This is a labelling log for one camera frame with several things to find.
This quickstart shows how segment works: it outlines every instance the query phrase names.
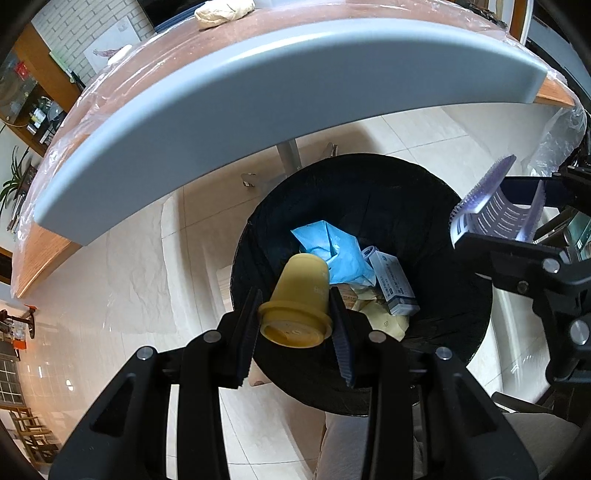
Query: blue plastic bag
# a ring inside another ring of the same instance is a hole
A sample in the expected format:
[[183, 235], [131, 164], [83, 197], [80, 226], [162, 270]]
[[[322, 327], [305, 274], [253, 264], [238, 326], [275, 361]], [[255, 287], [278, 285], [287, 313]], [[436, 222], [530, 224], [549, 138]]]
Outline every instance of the blue plastic bag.
[[305, 253], [316, 255], [329, 266], [329, 283], [375, 285], [374, 269], [363, 259], [359, 242], [328, 222], [311, 223], [292, 230]]

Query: white box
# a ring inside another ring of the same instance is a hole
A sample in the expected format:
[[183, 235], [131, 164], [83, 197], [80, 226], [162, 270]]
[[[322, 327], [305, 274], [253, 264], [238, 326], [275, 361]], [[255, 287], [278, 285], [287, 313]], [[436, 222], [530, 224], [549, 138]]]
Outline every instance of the white box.
[[375, 271], [390, 313], [407, 316], [417, 313], [420, 307], [398, 258], [376, 250], [368, 260]]

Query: television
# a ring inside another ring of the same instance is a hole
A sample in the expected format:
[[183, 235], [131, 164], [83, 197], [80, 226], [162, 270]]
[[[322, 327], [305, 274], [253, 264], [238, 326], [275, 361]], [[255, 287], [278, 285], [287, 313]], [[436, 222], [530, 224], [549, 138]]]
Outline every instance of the television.
[[203, 0], [138, 0], [157, 33], [193, 15]]

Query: wooden chair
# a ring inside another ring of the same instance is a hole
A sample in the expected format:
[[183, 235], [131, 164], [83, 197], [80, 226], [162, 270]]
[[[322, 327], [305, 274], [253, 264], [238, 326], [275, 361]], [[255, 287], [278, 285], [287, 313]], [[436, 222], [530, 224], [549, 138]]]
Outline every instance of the wooden chair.
[[53, 463], [60, 450], [60, 446], [48, 438], [53, 432], [39, 421], [39, 417], [33, 415], [30, 408], [12, 410], [10, 416], [33, 466], [39, 470]]

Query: crumpled paper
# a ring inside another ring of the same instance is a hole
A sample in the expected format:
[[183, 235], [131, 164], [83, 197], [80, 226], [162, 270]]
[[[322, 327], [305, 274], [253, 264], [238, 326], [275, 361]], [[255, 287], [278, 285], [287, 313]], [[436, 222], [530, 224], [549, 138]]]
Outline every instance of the crumpled paper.
[[316, 255], [329, 266], [329, 283], [374, 286], [374, 269], [363, 259], [359, 243], [328, 222], [311, 223], [292, 230], [305, 253]]
[[199, 30], [238, 20], [255, 9], [254, 0], [210, 0], [195, 10]]

